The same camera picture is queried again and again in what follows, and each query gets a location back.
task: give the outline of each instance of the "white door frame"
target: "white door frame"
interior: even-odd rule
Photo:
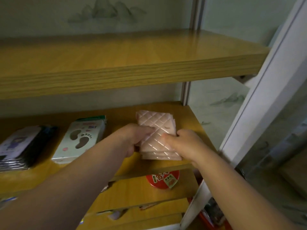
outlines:
[[[307,0],[297,0],[224,138],[235,167],[307,79]],[[181,221],[186,229],[211,198],[203,181]]]

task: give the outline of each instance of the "cartoon figure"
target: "cartoon figure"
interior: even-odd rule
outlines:
[[[21,136],[13,139],[7,149],[16,148],[21,142],[25,141],[26,138],[26,136]]]

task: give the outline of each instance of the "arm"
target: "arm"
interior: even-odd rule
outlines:
[[[76,229],[134,144],[153,131],[136,124],[114,132],[0,211],[1,229]]]
[[[214,199],[235,230],[297,229],[191,130],[165,141],[199,169]]]

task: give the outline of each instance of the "left hand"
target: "left hand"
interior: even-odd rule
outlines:
[[[126,157],[132,156],[134,145],[140,142],[146,135],[154,133],[154,127],[138,126],[135,123],[129,123],[126,126],[118,129],[112,135],[118,137],[127,145]]]

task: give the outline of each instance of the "diamond pattern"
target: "diamond pattern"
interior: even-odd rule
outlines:
[[[140,126],[154,127],[156,131],[140,142],[140,152],[143,159],[181,160],[174,149],[167,145],[161,135],[168,133],[176,135],[176,125],[170,113],[159,113],[141,110],[136,113]]]

